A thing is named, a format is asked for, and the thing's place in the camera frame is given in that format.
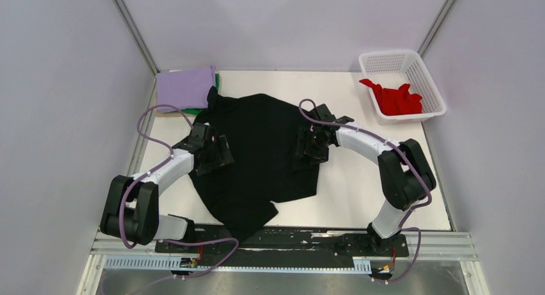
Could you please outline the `black t shirt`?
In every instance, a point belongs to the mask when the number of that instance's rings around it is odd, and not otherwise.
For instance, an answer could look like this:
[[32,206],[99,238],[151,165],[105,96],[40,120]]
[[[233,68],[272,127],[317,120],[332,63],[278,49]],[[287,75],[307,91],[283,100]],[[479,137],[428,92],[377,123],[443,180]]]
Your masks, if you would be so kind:
[[266,94],[231,98],[211,88],[207,102],[195,122],[226,137],[234,162],[190,178],[212,216],[243,242],[277,216],[277,203],[316,195],[319,166],[296,157],[298,132],[310,122]]

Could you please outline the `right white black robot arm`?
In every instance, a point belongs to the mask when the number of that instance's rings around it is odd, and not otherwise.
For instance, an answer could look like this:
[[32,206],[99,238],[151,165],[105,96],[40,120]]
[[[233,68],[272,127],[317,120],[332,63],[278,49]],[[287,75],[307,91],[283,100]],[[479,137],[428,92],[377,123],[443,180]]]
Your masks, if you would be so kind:
[[430,205],[436,179],[419,142],[380,136],[348,116],[336,118],[325,104],[299,113],[310,122],[298,135],[296,155],[312,164],[328,161],[331,146],[342,147],[376,164],[385,198],[368,226],[368,249],[383,255],[417,208]]

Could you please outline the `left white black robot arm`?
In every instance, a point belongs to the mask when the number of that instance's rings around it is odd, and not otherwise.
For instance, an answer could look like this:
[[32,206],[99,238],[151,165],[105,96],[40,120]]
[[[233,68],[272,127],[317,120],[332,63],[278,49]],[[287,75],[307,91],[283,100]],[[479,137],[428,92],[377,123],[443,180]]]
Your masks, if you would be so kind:
[[187,137],[167,149],[168,155],[151,169],[117,175],[110,183],[100,231],[121,239],[129,249],[153,240],[172,240],[178,250],[191,251],[197,243],[193,221],[160,214],[159,198],[186,175],[207,175],[234,162],[227,137],[202,123],[194,124]]

